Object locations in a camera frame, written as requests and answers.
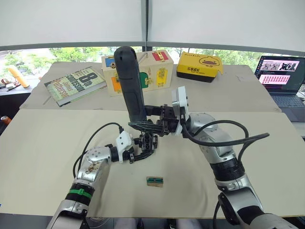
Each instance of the orange can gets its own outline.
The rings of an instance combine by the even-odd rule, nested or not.
[[[1,117],[1,121],[2,121],[5,125],[8,125],[8,124],[10,124],[11,119],[10,119],[9,117],[7,117],[7,116],[2,116],[2,117]]]

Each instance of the cartoon duck logo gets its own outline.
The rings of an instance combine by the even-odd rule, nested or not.
[[[207,67],[213,67],[219,65],[219,60],[213,58],[212,56],[203,57],[199,60],[199,63],[204,64]]]

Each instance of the laptop screen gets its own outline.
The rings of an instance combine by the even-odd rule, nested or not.
[[[268,92],[295,94],[305,78],[305,58],[261,56],[255,75]]]

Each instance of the small block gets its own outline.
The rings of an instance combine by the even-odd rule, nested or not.
[[[146,177],[147,186],[163,187],[163,177]]]

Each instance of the book cover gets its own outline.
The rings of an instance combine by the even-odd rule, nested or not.
[[[77,72],[68,74],[56,80],[45,83],[44,85],[48,89],[53,99],[61,106],[59,101],[72,101],[85,94],[91,93],[91,88],[97,89],[97,85],[101,84],[100,87],[105,87],[106,82],[100,73],[95,71],[92,67],[81,69]]]

